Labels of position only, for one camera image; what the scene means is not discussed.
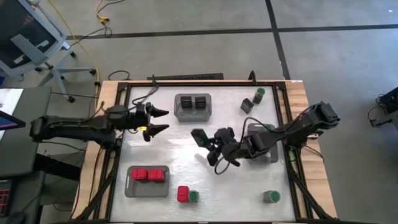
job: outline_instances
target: office chair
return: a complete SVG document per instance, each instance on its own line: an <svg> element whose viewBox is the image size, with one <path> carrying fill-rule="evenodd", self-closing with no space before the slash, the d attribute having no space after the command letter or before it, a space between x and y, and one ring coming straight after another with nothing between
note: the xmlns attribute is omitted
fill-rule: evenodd
<svg viewBox="0 0 398 224"><path fill-rule="evenodd" d="M38 86L54 78L64 97L73 103L75 99L65 90L63 73L89 71L95 75L96 70L62 67L67 56L76 54L66 43L66 32L43 10L39 0L0 0L0 21L0 75L5 73L21 82L26 72L48 70ZM50 64L48 60L58 52L65 55L57 64Z"/></svg>

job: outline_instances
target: black stand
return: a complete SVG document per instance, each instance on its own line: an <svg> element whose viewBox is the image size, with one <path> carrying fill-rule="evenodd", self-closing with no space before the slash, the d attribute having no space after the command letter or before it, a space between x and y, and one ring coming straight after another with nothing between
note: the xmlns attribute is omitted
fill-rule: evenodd
<svg viewBox="0 0 398 224"><path fill-rule="evenodd" d="M47 156L43 156L41 154L36 154L33 170L42 170L47 174L53 174L75 181L79 181L80 177L79 167L49 158Z"/></svg>

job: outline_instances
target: green cup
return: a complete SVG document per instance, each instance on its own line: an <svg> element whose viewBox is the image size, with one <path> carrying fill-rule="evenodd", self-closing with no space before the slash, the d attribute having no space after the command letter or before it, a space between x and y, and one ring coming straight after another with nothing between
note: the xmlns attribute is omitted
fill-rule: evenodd
<svg viewBox="0 0 398 224"><path fill-rule="evenodd" d="M258 88L256 94L254 94L253 103L259 104L262 100L262 96L266 93L266 90L263 88Z"/></svg>

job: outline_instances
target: computer monitor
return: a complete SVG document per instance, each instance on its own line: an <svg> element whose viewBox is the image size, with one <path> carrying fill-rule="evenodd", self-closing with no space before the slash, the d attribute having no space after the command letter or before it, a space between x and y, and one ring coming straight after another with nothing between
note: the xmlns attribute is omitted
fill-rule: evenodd
<svg viewBox="0 0 398 224"><path fill-rule="evenodd" d="M14 129L14 128L23 128L26 123L21 121L18 118L15 118L3 111L0 111L0 131Z"/></svg>

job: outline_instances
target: yellow cable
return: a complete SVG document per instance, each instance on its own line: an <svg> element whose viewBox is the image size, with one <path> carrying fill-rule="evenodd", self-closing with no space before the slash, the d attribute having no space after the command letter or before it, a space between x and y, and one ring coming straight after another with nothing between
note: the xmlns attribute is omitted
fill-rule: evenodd
<svg viewBox="0 0 398 224"><path fill-rule="evenodd" d="M94 65L96 72L96 76L97 76L97 82L100 81L100 71L98 70L97 65L95 64L93 58L91 57L91 55L87 52L87 50L82 46L82 44L80 43L80 41L76 40L75 35L73 35L72 30L69 28L67 22L63 19L63 17L61 16L60 12L58 12L57 8L53 5L52 0L49 0L49 3L51 4L51 6L54 8L55 12L57 12L58 16L60 16L61 20L63 21L63 23L65 24L65 26L68 28L70 35L73 37L73 40L76 41L76 43L78 45L80 45L80 47L84 50L84 52L87 54L87 56L90 58L91 63ZM95 96L98 94L98 86L95 86Z"/></svg>
<svg viewBox="0 0 398 224"><path fill-rule="evenodd" d="M104 0L99 0L97 6L95 7L95 13L97 14L97 17L98 17L98 19L101 21L101 23L105 25L105 23L109 21L109 18L106 17L106 16L101 16L101 15L99 14L99 12L98 12L98 8L100 7L100 5L101 5L101 3L102 3L103 1L104 1Z"/></svg>

